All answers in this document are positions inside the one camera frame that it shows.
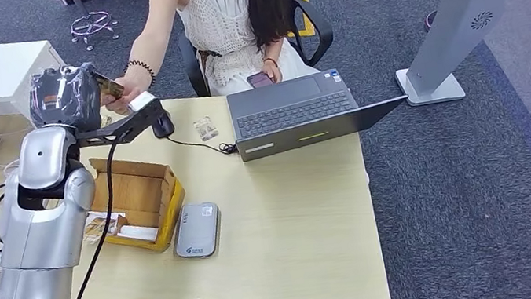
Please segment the person's left hand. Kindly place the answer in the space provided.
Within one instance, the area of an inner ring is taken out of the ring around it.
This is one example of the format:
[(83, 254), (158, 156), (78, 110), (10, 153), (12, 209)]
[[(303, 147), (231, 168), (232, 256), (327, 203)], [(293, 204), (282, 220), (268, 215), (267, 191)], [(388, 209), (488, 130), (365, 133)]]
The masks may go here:
[(281, 71), (277, 62), (273, 58), (265, 58), (263, 60), (263, 69), (262, 72), (267, 74), (268, 78), (272, 79), (273, 82), (281, 82)]

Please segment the person's right hand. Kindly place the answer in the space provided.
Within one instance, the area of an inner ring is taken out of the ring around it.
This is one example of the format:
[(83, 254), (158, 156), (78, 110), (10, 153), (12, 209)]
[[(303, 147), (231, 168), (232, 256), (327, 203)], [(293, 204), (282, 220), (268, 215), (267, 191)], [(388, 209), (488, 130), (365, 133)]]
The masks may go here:
[(128, 115), (130, 114), (130, 102), (139, 96), (145, 88), (132, 78), (117, 78), (115, 82), (124, 88), (122, 96), (120, 98), (115, 98), (108, 94), (103, 95), (101, 97), (101, 105), (116, 114)]

